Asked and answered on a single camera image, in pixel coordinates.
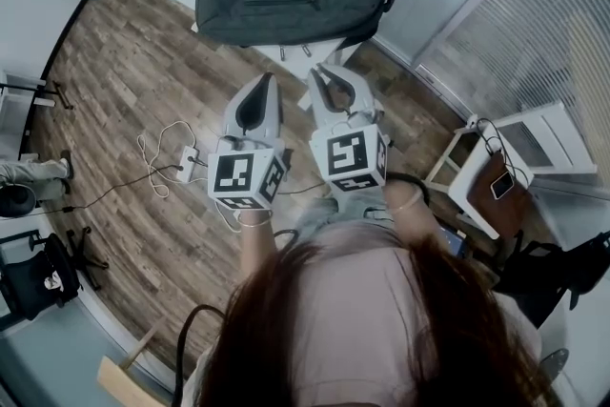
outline gray pants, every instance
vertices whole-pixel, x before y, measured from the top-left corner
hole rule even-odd
[[[30,187],[36,200],[61,198],[65,189],[61,178],[68,176],[68,166],[60,161],[0,161],[0,179]]]
[[[379,187],[336,192],[332,197],[312,201],[296,223],[298,240],[307,240],[324,226],[348,220],[370,220],[379,226],[394,228],[394,220],[386,210],[383,191]]]

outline bracelet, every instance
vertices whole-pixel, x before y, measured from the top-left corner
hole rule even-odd
[[[423,195],[423,192],[421,191],[420,187],[417,187],[416,192],[413,194],[413,196],[407,200],[404,204],[402,204],[400,207],[396,208],[396,209],[388,209],[388,212],[391,215],[395,215],[398,214],[400,211],[403,211],[405,209],[408,209],[409,207],[413,206],[413,204],[415,204]]]
[[[237,222],[239,222],[239,225],[242,228],[259,228],[261,226],[264,226],[265,224],[269,224],[271,222],[271,218],[274,216],[274,211],[269,211],[269,217],[267,219],[265,219],[262,222],[259,222],[258,224],[244,224],[243,222],[241,222],[241,213],[239,213],[239,215],[237,216]]]

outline backpack zipper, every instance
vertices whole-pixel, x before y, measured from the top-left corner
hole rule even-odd
[[[315,10],[320,10],[320,6],[316,0],[247,0],[245,6],[263,7],[263,6],[291,6],[296,4],[309,4]]]

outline smartphone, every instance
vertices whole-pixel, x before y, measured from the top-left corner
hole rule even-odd
[[[495,200],[500,200],[504,195],[515,186],[513,176],[507,172],[504,172],[500,178],[495,180],[490,188]]]

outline foot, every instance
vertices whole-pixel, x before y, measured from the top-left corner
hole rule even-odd
[[[59,161],[61,161],[64,165],[68,167],[68,174],[66,175],[66,178],[68,180],[72,180],[74,178],[74,167],[72,166],[72,158],[70,152],[68,150],[64,150],[59,154],[59,156],[61,157]]]
[[[68,180],[62,178],[61,183],[64,186],[64,195],[70,195],[71,188],[70,188],[70,183],[68,183]]]

